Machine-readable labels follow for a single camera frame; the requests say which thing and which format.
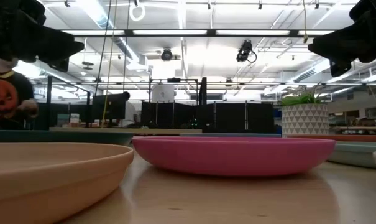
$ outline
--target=jack-o'-lantern print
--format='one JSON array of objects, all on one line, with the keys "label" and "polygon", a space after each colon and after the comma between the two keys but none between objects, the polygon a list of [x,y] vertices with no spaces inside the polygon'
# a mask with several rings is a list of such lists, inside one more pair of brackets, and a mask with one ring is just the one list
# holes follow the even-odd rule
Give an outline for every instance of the jack-o'-lantern print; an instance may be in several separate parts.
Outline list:
[{"label": "jack-o'-lantern print", "polygon": [[0,116],[13,117],[18,102],[18,92],[15,87],[5,80],[0,80]]}]

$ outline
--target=white geometric planter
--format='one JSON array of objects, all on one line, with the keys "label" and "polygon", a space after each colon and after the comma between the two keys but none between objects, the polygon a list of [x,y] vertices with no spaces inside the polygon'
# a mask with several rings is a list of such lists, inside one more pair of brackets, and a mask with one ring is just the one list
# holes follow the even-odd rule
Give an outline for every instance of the white geometric planter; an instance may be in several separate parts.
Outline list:
[{"label": "white geometric planter", "polygon": [[303,104],[282,108],[283,135],[329,134],[327,105]]}]

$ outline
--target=potted plant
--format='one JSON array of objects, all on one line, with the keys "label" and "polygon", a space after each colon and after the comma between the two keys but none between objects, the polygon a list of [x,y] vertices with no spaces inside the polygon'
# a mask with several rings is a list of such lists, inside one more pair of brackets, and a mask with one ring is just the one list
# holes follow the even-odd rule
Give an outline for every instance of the potted plant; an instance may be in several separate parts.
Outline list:
[{"label": "potted plant", "polygon": [[289,134],[329,134],[329,113],[326,104],[315,95],[318,86],[303,86],[296,96],[282,99],[282,131]]}]

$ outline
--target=wooden table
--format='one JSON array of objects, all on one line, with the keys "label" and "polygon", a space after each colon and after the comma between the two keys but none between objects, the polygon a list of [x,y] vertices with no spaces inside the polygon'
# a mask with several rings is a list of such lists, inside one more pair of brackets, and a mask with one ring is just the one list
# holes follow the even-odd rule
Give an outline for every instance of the wooden table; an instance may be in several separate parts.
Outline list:
[{"label": "wooden table", "polygon": [[50,131],[87,131],[87,132],[111,132],[134,134],[200,134],[199,129],[147,129],[147,128],[50,128]]},{"label": "wooden table", "polygon": [[376,170],[325,163],[307,174],[219,178],[135,157],[121,188],[62,224],[376,224]]},{"label": "wooden table", "polygon": [[345,130],[363,130],[363,131],[376,131],[376,127],[367,127],[367,126],[352,126],[352,127],[330,127],[335,131],[345,131]]}]

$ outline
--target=computer monitor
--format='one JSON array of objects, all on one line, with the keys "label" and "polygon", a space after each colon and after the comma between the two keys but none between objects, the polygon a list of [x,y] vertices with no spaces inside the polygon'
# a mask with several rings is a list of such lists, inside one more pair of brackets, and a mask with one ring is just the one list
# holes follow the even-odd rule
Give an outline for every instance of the computer monitor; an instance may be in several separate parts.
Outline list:
[{"label": "computer monitor", "polygon": [[93,98],[93,120],[102,120],[103,111],[106,100],[105,120],[124,119],[126,115],[125,94],[110,94],[106,99],[106,95],[94,96]]}]

